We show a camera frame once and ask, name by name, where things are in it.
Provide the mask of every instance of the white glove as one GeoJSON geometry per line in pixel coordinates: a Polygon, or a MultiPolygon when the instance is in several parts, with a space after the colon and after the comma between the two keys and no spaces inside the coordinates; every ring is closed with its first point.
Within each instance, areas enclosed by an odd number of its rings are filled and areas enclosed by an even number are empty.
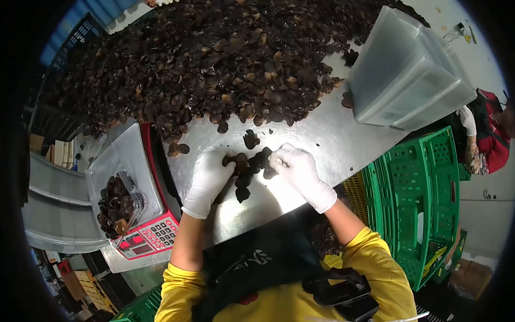
{"type": "Polygon", "coordinates": [[[474,120],[474,114],[472,114],[472,111],[466,105],[463,105],[457,110],[457,113],[459,114],[461,125],[467,129],[467,136],[473,137],[474,135],[477,135],[476,121],[474,120]]]}
{"type": "Polygon", "coordinates": [[[192,186],[182,211],[197,219],[208,218],[211,205],[222,191],[234,172],[236,163],[222,165],[226,154],[231,154],[223,147],[208,147],[202,152],[193,168],[192,186]]]}
{"type": "Polygon", "coordinates": [[[161,7],[162,5],[168,5],[173,2],[174,2],[174,0],[156,0],[156,5],[161,7]]]}
{"type": "Polygon", "coordinates": [[[309,152],[285,143],[268,160],[318,213],[327,211],[336,202],[336,191],[318,178],[315,159],[309,152]]]}

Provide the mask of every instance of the red digital display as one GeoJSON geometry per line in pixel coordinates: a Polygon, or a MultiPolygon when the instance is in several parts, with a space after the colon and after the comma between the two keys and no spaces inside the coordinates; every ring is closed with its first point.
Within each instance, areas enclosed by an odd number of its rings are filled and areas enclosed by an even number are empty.
{"type": "Polygon", "coordinates": [[[131,246],[136,246],[141,243],[144,243],[145,241],[143,240],[143,238],[140,235],[136,235],[133,238],[129,239],[128,242],[131,246]]]}
{"type": "Polygon", "coordinates": [[[150,246],[148,246],[148,245],[143,245],[143,246],[132,249],[132,251],[136,255],[143,254],[144,252],[148,252],[149,250],[152,250],[152,248],[150,248],[150,246]]]}
{"type": "Polygon", "coordinates": [[[127,249],[129,249],[129,248],[130,248],[130,245],[129,245],[129,243],[127,243],[126,241],[123,241],[123,242],[120,244],[120,246],[119,246],[119,249],[120,249],[120,250],[127,250],[127,249]]]}

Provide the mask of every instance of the scale keypad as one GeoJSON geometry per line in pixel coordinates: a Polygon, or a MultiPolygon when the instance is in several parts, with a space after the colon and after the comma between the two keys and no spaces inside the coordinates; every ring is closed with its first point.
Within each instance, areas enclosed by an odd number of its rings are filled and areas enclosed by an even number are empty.
{"type": "Polygon", "coordinates": [[[151,243],[152,247],[156,250],[163,250],[173,247],[177,228],[171,218],[167,217],[142,229],[141,233],[151,243]]]}

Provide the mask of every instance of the black strap buckle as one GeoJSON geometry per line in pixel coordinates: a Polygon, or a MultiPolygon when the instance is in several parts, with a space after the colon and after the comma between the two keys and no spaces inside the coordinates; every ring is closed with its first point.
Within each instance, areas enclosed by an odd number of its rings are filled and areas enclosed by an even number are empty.
{"type": "Polygon", "coordinates": [[[352,268],[331,268],[322,276],[302,281],[302,288],[313,294],[317,304],[334,307],[349,321],[367,321],[379,309],[379,304],[370,296],[367,278],[352,268]],[[344,281],[331,285],[330,279],[344,281]]]}

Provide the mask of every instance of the stainless steel table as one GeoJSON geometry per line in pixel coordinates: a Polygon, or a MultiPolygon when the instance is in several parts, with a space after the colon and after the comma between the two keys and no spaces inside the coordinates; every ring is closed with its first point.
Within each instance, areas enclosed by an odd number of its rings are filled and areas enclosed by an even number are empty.
{"type": "MultiPolygon", "coordinates": [[[[332,76],[345,78],[350,69],[344,67],[340,56],[336,54],[326,57],[325,62],[333,67],[332,76]]],[[[228,146],[235,153],[244,152],[248,157],[253,157],[265,146],[276,150],[283,143],[291,143],[314,156],[320,179],[331,186],[336,186],[360,171],[409,132],[357,123],[352,110],[341,106],[342,93],[347,86],[344,84],[330,94],[325,94],[320,99],[320,106],[292,127],[288,127],[286,122],[260,127],[254,126],[252,120],[242,124],[233,115],[228,120],[227,133],[219,134],[217,126],[211,124],[207,117],[192,120],[188,124],[187,133],[179,142],[187,144],[190,153],[168,158],[171,176],[180,198],[185,199],[191,186],[195,160],[206,147],[212,145],[228,146]],[[248,150],[243,142],[243,134],[247,129],[252,129],[261,139],[260,145],[253,150],[248,150]]],[[[223,202],[213,207],[208,217],[210,225],[206,229],[209,236],[206,247],[259,227],[306,202],[280,176],[265,180],[262,170],[254,175],[248,188],[250,198],[241,204],[236,200],[234,181],[228,185],[223,202]]]]}

